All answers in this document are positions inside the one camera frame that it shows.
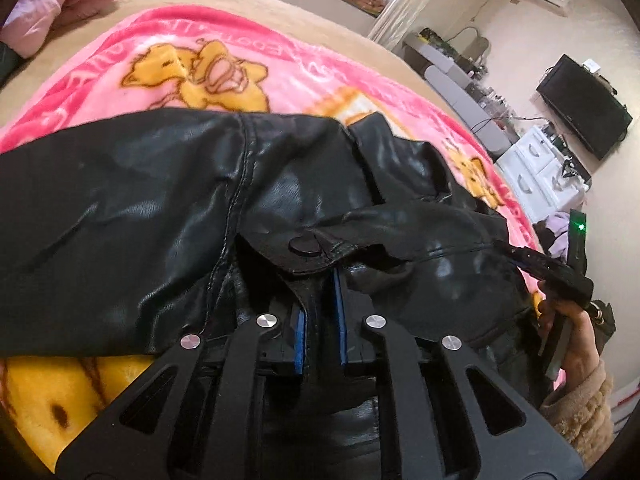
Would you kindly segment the person's right hand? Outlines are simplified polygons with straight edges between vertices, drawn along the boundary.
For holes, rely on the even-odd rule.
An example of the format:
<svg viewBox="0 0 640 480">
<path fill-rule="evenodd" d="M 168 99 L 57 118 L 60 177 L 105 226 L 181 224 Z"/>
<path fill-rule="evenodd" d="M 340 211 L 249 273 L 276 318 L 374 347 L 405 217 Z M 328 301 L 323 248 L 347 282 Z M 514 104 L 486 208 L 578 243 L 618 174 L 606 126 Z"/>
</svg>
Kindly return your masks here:
<svg viewBox="0 0 640 480">
<path fill-rule="evenodd" d="M 539 335 L 548 335 L 557 314 L 565 316 L 573 325 L 562 362 L 565 372 L 563 390 L 570 393 L 588 379 L 600 364 L 591 318 L 573 301 L 555 297 L 545 281 L 539 281 L 538 287 L 544 293 L 544 300 L 538 306 Z"/>
</svg>

